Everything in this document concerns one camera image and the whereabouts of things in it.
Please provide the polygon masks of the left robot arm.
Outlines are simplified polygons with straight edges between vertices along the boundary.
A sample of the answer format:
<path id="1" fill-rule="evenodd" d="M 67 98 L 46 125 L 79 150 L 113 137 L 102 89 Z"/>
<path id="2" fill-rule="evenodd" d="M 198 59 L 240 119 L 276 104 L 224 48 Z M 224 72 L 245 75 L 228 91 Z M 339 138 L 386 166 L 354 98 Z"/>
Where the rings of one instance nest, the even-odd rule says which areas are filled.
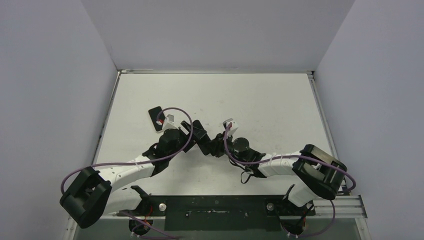
<path id="1" fill-rule="evenodd" d="M 103 214 L 133 211 L 144 215 L 149 210 L 147 193 L 127 185 L 158 175 L 180 152 L 198 145 L 210 153 L 211 138 L 199 120 L 182 121 L 182 128 L 168 128 L 148 150 L 128 162 L 99 163 L 76 171 L 76 178 L 62 189 L 59 204 L 83 229 L 96 223 Z"/>

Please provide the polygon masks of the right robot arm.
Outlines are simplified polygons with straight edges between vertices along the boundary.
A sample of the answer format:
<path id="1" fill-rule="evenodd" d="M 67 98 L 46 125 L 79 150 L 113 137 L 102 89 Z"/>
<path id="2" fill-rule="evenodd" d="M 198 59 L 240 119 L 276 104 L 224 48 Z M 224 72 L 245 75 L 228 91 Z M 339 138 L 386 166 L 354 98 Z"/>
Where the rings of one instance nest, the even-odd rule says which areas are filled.
<path id="1" fill-rule="evenodd" d="M 250 147 L 244 137 L 232 139 L 219 133 L 204 149 L 214 157 L 228 156 L 229 162 L 243 169 L 248 177 L 297 176 L 290 185 L 282 207 L 290 215 L 316 198 L 334 200 L 347 175 L 347 167 L 313 144 L 289 154 L 261 153 Z"/>

